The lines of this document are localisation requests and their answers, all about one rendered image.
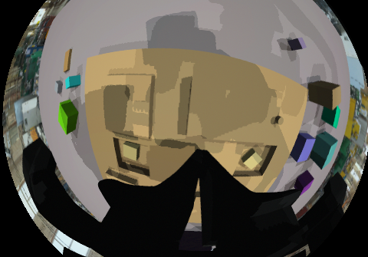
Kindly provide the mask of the teal cube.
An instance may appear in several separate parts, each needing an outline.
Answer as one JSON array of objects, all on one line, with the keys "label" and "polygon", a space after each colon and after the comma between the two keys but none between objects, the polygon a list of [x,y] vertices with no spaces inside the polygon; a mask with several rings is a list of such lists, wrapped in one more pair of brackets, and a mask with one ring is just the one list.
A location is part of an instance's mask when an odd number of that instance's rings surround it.
[{"label": "teal cube", "polygon": [[317,134],[310,158],[321,170],[331,162],[338,140],[327,132]]}]

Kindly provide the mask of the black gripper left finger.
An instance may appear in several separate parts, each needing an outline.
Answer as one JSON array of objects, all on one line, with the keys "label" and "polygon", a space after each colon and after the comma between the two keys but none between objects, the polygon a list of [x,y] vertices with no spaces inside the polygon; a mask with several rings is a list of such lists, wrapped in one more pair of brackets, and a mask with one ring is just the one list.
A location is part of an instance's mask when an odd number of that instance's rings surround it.
[{"label": "black gripper left finger", "polygon": [[107,204],[146,219],[175,226],[173,242],[180,242],[194,207],[202,150],[196,149],[172,176],[157,186],[132,186],[119,180],[98,181]]}]

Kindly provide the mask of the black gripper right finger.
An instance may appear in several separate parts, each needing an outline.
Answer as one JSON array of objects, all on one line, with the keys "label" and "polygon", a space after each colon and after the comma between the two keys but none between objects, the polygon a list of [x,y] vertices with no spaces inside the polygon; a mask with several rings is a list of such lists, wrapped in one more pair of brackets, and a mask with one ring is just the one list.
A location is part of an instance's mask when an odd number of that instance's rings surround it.
[{"label": "black gripper right finger", "polygon": [[202,150],[199,171],[202,247],[211,247],[249,217],[270,213],[294,204],[299,189],[256,193],[246,189],[208,150]]}]

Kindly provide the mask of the brown flat bar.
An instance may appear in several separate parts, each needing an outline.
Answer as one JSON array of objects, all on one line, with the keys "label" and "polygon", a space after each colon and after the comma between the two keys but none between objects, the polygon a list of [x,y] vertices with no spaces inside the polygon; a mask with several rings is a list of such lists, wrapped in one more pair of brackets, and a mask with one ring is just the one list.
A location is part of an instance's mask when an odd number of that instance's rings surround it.
[{"label": "brown flat bar", "polygon": [[71,66],[71,49],[68,49],[67,52],[65,52],[65,57],[64,57],[64,72],[67,72],[68,70],[70,70]]}]

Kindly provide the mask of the small teal block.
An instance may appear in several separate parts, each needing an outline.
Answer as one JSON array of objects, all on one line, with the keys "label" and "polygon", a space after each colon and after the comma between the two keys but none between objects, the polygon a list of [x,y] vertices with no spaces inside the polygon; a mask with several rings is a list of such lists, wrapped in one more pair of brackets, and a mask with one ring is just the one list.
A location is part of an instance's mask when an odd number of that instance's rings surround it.
[{"label": "small teal block", "polygon": [[77,85],[81,84],[80,75],[76,76],[70,76],[67,79],[65,79],[65,88],[74,88],[74,86],[77,87]]}]

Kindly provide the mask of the brown rectangular block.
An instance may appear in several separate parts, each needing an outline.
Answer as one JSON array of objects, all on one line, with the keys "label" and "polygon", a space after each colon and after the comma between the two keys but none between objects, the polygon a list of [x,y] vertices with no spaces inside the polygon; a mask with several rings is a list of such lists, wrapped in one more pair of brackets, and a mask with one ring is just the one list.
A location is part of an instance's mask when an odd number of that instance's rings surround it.
[{"label": "brown rectangular block", "polygon": [[341,102],[341,88],[340,85],[334,83],[319,81],[309,85],[309,101],[315,104],[321,104],[323,107],[334,110]]}]

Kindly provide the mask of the blue-purple cube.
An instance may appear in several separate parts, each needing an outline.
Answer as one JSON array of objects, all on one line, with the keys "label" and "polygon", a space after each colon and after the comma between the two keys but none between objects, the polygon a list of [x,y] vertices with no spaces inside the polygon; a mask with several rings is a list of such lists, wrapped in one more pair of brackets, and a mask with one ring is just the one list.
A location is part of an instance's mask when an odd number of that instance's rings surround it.
[{"label": "blue-purple cube", "polygon": [[294,147],[292,147],[292,159],[297,162],[306,161],[307,157],[310,155],[315,140],[316,138],[313,138],[310,134],[304,132],[299,133],[297,135],[297,140],[295,140]]}]

